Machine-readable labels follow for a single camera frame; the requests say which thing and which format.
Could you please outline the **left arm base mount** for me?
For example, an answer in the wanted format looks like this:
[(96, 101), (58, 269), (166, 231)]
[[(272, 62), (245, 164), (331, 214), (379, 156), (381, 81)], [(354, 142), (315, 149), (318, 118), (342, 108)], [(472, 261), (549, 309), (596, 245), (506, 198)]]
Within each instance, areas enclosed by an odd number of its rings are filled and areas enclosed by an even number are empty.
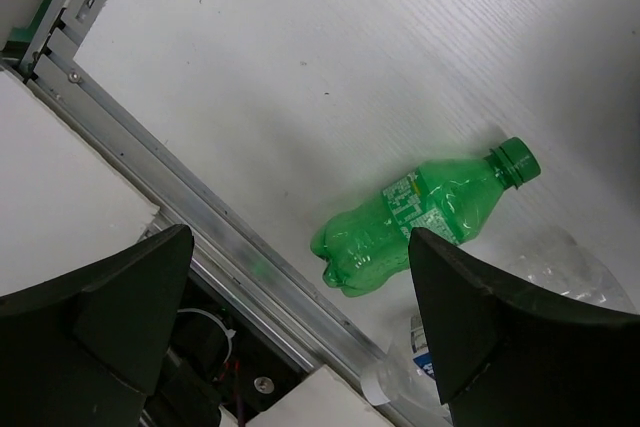
[(245, 426), (307, 376), (213, 288), (190, 276), (141, 426)]

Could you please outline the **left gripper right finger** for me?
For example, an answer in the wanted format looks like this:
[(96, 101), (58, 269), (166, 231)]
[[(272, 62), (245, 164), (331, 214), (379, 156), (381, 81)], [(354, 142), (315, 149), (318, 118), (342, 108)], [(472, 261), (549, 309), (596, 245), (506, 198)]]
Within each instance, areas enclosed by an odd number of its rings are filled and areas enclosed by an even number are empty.
[(457, 426), (635, 426), (639, 318), (553, 293), (425, 228), (410, 270)]

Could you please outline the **green plastic soda bottle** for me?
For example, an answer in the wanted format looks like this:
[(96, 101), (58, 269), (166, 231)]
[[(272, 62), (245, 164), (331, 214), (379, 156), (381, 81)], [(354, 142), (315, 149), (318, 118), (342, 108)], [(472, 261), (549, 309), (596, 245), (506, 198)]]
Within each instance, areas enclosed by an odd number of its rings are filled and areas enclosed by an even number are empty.
[(459, 246), (475, 239), (502, 195), (541, 167), (512, 137), (484, 157), (428, 160), (353, 210), (328, 220), (310, 250), (326, 263), (324, 283), (347, 297), (369, 294), (409, 267), (408, 245), (426, 228)]

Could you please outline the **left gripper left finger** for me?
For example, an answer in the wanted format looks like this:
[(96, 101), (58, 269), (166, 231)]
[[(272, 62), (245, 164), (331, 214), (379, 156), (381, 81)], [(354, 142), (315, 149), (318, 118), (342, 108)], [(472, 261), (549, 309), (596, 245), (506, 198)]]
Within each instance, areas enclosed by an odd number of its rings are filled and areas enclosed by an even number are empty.
[(194, 250), (186, 225), (1, 299), (4, 426), (135, 426)]

